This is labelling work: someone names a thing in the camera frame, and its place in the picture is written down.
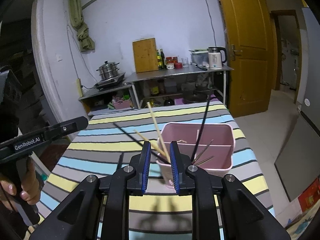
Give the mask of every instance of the yellow door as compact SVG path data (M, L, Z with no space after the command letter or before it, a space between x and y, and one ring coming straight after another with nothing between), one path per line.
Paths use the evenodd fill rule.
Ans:
M266 111L274 64L265 0L220 0L227 27L231 71L229 109L234 117Z

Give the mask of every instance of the wooden cutting board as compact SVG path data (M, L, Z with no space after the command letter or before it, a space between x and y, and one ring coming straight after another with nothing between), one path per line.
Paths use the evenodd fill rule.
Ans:
M159 70L155 38L134 41L132 46L137 73Z

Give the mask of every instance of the glass cup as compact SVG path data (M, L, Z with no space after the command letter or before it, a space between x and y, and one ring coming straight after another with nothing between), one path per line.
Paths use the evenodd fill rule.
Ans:
M183 67L188 67L189 66L188 58L181 58L181 61L182 61L182 66Z

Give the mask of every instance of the door handle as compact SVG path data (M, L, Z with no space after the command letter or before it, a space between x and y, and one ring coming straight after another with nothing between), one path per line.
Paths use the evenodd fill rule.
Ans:
M236 53L242 53L242 50L236 50L236 46L234 44L231 44L231 60L236 60Z

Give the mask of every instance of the fingernail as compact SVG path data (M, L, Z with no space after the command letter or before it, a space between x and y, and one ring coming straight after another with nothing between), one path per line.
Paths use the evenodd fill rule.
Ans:
M25 192L25 191L21 191L21 193L20 193L20 196L21 196L21 198L23 199L23 200L25 200L25 199L27 199L27 192Z
M14 194L13 185L12 184L9 185L9 191L10 191L10 195Z

